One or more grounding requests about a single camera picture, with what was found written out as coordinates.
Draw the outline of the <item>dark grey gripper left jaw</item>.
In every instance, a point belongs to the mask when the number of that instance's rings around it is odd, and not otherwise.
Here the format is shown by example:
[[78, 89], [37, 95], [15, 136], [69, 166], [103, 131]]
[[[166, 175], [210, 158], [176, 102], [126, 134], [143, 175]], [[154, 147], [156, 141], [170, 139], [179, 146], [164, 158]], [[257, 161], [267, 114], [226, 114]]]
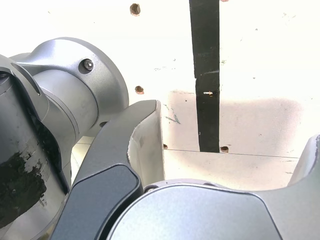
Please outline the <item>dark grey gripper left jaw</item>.
[[51, 238], [106, 237], [144, 187], [164, 178], [161, 103], [136, 102], [106, 123], [93, 140]]

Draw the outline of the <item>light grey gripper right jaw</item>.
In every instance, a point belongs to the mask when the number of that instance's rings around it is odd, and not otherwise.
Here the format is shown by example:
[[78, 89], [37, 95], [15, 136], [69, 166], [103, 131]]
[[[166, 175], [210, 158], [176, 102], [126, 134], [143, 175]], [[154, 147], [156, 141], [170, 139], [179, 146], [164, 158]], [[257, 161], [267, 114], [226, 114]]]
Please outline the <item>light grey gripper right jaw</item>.
[[320, 136], [311, 137], [286, 187], [261, 191], [284, 240], [320, 238]]

